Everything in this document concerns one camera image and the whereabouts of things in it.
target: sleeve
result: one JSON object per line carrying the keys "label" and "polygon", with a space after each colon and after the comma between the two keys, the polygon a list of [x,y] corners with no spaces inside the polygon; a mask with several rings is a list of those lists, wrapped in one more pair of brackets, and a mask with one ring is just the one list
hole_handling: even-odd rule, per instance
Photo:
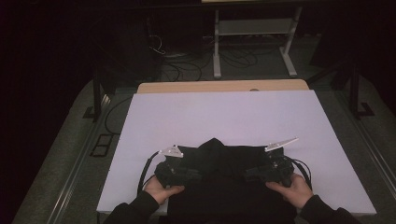
{"label": "sleeve", "polygon": [[310,224],[359,224],[344,208],[332,210],[329,205],[323,202],[318,195],[313,196],[305,204],[300,216]]}
{"label": "sleeve", "polygon": [[104,224],[148,223],[149,217],[159,208],[147,192],[142,191],[130,204],[121,203],[105,220]]}

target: floor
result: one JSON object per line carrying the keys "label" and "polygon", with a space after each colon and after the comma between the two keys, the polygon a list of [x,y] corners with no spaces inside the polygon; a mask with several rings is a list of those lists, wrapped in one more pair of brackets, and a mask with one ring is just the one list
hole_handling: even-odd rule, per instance
{"label": "floor", "polygon": [[[158,81],[215,81],[211,61],[212,40],[203,55],[166,56]],[[221,40],[222,80],[289,78],[277,47],[283,36],[245,36]],[[321,68],[309,65],[319,36],[296,38],[290,49],[298,78],[308,79]],[[386,108],[373,85],[361,78],[360,100],[375,116],[355,119],[347,109],[348,85],[342,91],[330,87],[332,74],[313,83],[316,94],[352,166],[372,200],[377,214],[358,217],[362,223],[396,223],[396,118]],[[43,166],[30,188],[14,223],[101,223],[97,214],[102,186],[114,155],[118,133],[135,89],[120,89],[103,99],[102,116],[96,123],[83,119],[92,106],[92,83],[81,91],[70,108]],[[92,157],[100,134],[113,139],[104,157]],[[104,154],[104,147],[93,153]],[[297,223],[304,223],[299,218]]]}

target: table leg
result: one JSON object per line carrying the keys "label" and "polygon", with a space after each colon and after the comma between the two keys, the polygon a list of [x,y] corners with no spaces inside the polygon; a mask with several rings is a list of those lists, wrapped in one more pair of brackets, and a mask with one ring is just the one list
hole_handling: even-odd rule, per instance
{"label": "table leg", "polygon": [[290,46],[291,46],[291,41],[294,38],[294,33],[296,31],[298,20],[300,19],[300,15],[301,15],[301,11],[302,10],[303,10],[302,7],[297,7],[296,8],[293,20],[291,21],[291,24],[290,24],[288,40],[286,41],[286,43],[285,43],[285,45],[283,47],[279,48],[280,53],[281,53],[282,58],[283,58],[283,61],[285,62],[286,68],[289,71],[290,77],[297,77],[297,72],[294,69],[294,65],[291,62],[291,59],[289,57],[289,50],[290,50]]}
{"label": "table leg", "polygon": [[220,71],[220,57],[219,57],[219,11],[216,10],[215,17],[215,52],[213,53],[213,70],[214,70],[214,78],[221,78]]}

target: table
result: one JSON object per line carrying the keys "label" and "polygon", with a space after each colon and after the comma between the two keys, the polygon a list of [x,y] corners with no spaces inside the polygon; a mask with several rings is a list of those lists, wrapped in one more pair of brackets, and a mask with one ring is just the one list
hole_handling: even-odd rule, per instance
{"label": "table", "polygon": [[[198,92],[200,86],[205,86],[203,92]],[[233,86],[237,91],[230,91]],[[252,86],[260,91],[249,91]],[[147,93],[151,88],[154,93]],[[310,167],[316,194],[332,208],[375,214],[315,92],[301,80],[142,85],[131,102],[97,211],[109,213],[119,203],[131,202],[147,158],[160,149],[198,147],[213,137],[226,146],[263,146],[294,136],[300,140],[285,147],[285,154]],[[163,160],[157,156],[147,176]],[[167,203],[157,214],[166,210]]]}

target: right hand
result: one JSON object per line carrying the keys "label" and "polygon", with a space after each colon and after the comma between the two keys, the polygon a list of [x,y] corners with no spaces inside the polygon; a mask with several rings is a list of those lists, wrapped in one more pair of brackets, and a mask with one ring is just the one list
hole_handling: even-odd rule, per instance
{"label": "right hand", "polygon": [[157,176],[152,177],[146,184],[144,191],[149,193],[159,205],[165,203],[165,200],[174,194],[179,194],[184,190],[184,186],[172,186],[164,189]]}
{"label": "right hand", "polygon": [[290,177],[291,186],[289,188],[283,187],[276,182],[266,182],[268,189],[279,192],[283,197],[289,201],[294,207],[302,209],[306,202],[314,196],[312,190],[308,187],[302,176],[292,174]]}

